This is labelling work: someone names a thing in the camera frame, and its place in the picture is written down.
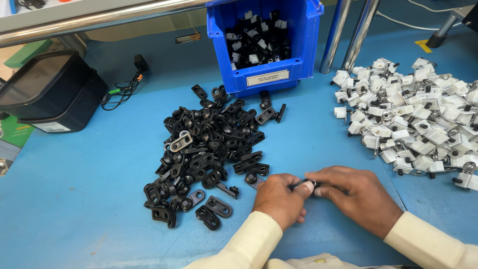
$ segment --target man's left hand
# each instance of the man's left hand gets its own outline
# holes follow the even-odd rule
[[[303,223],[307,212],[304,201],[314,191],[312,182],[305,182],[293,191],[287,185],[301,180],[291,174],[275,174],[257,186],[257,195],[252,212],[259,211],[271,216],[285,231],[295,222]]]

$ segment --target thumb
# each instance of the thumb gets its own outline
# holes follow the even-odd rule
[[[292,193],[299,195],[304,201],[309,198],[309,196],[314,191],[314,185],[310,181],[306,181],[299,186],[297,186]]]
[[[315,196],[331,200],[338,208],[344,206],[349,198],[342,191],[334,187],[320,187],[314,190]]]

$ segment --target label sticker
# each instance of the label sticker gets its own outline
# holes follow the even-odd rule
[[[282,80],[282,79],[288,79],[288,78],[289,78],[289,71],[287,71],[287,70],[282,70],[282,71],[267,73],[267,74],[263,74],[263,75],[248,77],[247,78],[247,87],[254,86],[254,85],[257,85],[257,84],[272,82],[272,81],[278,81],[278,80]]]
[[[38,124],[33,124],[33,126],[36,126],[44,130],[45,132],[49,132],[49,133],[71,131],[70,129],[64,127],[63,125],[59,123],[38,123]]]

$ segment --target blue plastic bin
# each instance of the blue plastic bin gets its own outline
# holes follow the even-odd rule
[[[207,8],[207,33],[213,40],[227,93],[241,97],[261,90],[295,87],[300,79],[312,77],[320,15],[324,14],[320,1],[242,0],[217,5],[221,2],[213,1]],[[280,19],[287,21],[291,59],[233,71],[225,29],[238,24],[238,18],[249,10],[265,20],[275,9],[281,12]]]

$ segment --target green cable connector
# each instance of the green cable connector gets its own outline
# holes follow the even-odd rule
[[[110,90],[110,91],[109,91],[109,94],[117,93],[117,92],[120,92],[120,91],[121,91],[120,89]]]

